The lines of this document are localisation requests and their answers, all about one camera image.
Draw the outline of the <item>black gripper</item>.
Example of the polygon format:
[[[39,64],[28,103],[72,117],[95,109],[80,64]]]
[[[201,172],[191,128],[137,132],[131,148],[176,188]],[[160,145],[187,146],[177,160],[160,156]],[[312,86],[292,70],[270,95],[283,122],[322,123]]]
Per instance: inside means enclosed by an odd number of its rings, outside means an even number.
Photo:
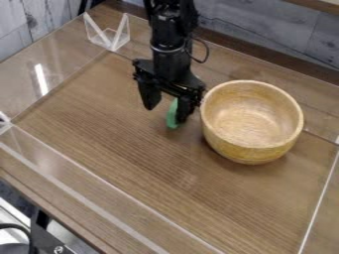
[[[176,122],[187,121],[195,107],[200,105],[205,83],[193,75],[191,63],[200,60],[192,56],[192,47],[184,46],[176,51],[155,50],[152,59],[135,59],[133,79],[147,110],[152,110],[161,100],[161,94],[176,97]]]

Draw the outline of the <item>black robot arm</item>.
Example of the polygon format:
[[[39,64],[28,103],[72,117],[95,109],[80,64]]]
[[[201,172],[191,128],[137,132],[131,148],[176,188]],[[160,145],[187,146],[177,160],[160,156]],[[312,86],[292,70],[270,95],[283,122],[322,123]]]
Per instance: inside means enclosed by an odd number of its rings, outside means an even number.
[[[132,61],[133,79],[147,110],[156,107],[163,93],[176,98],[172,120],[179,125],[200,106],[205,90],[204,81],[191,70],[192,62],[207,61],[192,56],[199,12],[193,0],[143,0],[143,3],[151,27],[152,59]]]

